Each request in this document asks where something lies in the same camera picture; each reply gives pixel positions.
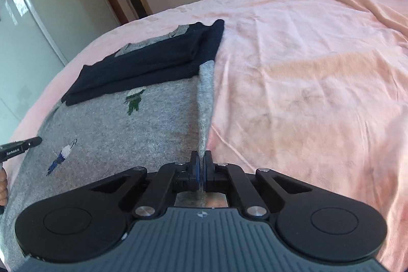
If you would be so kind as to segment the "person's left hand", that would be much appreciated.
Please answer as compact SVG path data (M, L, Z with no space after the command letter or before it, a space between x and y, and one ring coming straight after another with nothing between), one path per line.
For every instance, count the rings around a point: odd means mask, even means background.
M4 208L8 202L8 178L4 168L0 171L0 207L1 213L4 212Z

